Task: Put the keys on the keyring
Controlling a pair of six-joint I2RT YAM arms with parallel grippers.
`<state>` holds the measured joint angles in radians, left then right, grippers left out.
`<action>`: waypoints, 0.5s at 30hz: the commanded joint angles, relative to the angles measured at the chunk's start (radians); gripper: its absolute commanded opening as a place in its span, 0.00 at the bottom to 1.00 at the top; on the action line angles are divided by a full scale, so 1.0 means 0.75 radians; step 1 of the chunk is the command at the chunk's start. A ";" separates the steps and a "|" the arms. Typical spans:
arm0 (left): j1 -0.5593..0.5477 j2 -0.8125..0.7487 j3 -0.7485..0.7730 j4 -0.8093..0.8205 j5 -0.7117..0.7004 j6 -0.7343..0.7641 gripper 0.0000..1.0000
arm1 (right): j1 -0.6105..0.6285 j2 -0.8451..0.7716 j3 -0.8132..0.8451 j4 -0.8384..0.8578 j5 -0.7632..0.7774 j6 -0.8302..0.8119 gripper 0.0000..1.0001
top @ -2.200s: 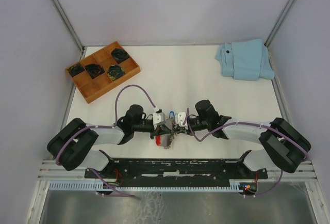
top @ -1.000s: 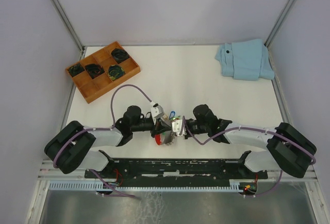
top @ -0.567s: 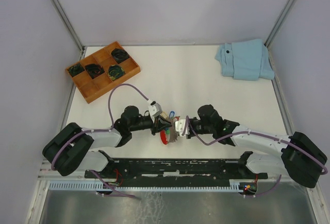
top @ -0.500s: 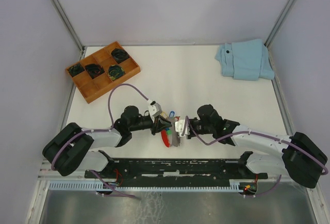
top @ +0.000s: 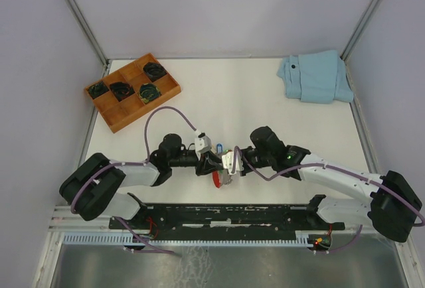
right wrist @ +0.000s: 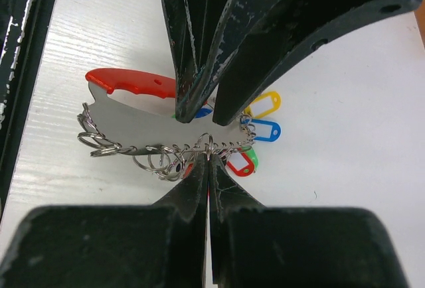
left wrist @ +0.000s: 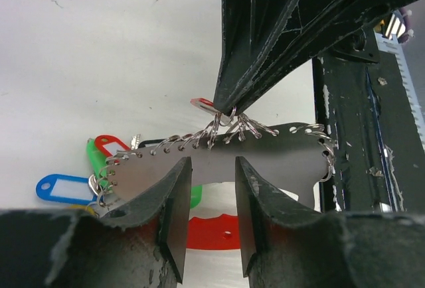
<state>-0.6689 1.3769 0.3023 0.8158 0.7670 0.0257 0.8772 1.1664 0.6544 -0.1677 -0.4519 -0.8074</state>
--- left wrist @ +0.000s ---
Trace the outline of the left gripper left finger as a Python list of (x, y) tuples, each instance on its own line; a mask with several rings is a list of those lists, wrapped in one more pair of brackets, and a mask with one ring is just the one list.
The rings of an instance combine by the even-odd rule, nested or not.
[(101, 219), (83, 217), (77, 287), (176, 287), (183, 280), (192, 161)]

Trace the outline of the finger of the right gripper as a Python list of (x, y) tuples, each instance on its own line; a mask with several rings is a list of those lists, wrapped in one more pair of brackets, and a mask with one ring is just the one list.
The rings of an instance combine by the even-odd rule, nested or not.
[(289, 28), (301, 24), (293, 37), (284, 36), (279, 63), (291, 71), (359, 29), (373, 26), (393, 10), (417, 0), (300, 0)]
[(301, 24), (287, 24), (300, 0), (222, 0), (222, 58), (214, 106), (222, 113), (242, 113), (284, 76), (279, 56), (284, 36)]

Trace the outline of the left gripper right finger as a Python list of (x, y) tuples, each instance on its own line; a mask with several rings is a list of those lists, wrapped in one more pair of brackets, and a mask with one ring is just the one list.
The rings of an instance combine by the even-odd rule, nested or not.
[(334, 215), (320, 214), (235, 160), (242, 270), (251, 287), (342, 287), (345, 262)]

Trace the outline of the yellow key tag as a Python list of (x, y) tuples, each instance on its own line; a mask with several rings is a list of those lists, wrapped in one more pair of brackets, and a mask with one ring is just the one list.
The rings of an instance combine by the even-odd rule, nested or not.
[(99, 218), (99, 214), (91, 206), (73, 204), (66, 207), (65, 212), (70, 216), (91, 216), (93, 218)]

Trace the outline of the metal key holder red handle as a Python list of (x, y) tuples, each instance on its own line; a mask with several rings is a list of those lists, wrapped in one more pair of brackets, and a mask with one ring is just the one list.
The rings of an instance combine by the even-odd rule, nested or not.
[(321, 125), (288, 123), (271, 126), (261, 138), (245, 129), (240, 135), (209, 138), (174, 136), (152, 147), (118, 151), (106, 159), (108, 186), (126, 203), (157, 184), (183, 157), (192, 161), (192, 186), (235, 181), (235, 159), (244, 157), (278, 190), (296, 194), (313, 208), (313, 187), (332, 172), (331, 155)]

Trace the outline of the blue key tag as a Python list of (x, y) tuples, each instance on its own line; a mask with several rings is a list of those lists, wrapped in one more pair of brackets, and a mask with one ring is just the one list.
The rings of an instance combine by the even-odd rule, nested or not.
[(96, 200), (87, 177), (47, 175), (37, 183), (35, 192), (42, 200), (63, 204), (87, 205)]

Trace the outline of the silver key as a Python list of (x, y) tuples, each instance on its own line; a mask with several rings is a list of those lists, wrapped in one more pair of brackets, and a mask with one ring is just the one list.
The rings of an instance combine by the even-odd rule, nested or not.
[(137, 134), (137, 135), (133, 135), (131, 138), (131, 143), (130, 143), (130, 147), (132, 150), (137, 149), (139, 147), (139, 144), (141, 142), (141, 135)]

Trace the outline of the red key tag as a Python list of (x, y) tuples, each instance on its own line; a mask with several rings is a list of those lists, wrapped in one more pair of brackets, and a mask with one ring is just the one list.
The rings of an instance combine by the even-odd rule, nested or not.
[(130, 150), (123, 141), (113, 135), (99, 135), (94, 139), (94, 144), (105, 157), (112, 157), (118, 151)]

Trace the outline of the key with red tag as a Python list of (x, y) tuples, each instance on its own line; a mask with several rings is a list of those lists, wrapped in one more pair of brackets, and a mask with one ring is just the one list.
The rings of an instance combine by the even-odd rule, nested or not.
[(201, 109), (201, 110), (203, 110), (203, 111), (205, 111), (205, 112), (207, 112), (207, 113), (209, 113), (211, 115), (219, 115), (220, 116), (220, 125), (221, 126), (228, 126), (228, 125), (230, 125), (233, 122), (233, 115), (225, 115), (225, 114), (219, 112), (214, 107), (214, 104), (210, 100), (208, 100), (208, 99), (205, 99), (205, 98), (193, 98), (193, 99), (190, 100), (190, 103), (193, 106), (195, 106), (195, 107), (197, 107), (197, 108), (199, 108), (199, 109)]

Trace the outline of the key with green tag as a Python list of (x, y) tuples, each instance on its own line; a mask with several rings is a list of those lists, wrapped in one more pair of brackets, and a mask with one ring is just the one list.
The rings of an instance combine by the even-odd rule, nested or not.
[(190, 202), (190, 209), (195, 208), (202, 199), (203, 194), (203, 186), (194, 186), (191, 188), (191, 202)]

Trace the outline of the green key tag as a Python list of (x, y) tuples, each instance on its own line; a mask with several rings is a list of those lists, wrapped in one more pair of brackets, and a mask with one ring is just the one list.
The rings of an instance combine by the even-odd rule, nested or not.
[(108, 188), (106, 175), (106, 156), (95, 146), (94, 139), (86, 144), (86, 154), (92, 166), (93, 173), (89, 177), (89, 185), (96, 192)]

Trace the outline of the black key tag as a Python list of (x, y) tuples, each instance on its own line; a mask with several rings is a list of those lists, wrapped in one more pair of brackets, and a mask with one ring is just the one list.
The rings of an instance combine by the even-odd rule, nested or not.
[(139, 143), (137, 146), (138, 149), (144, 148), (144, 147), (152, 147), (160, 144), (163, 141), (163, 139), (150, 139), (145, 140)]

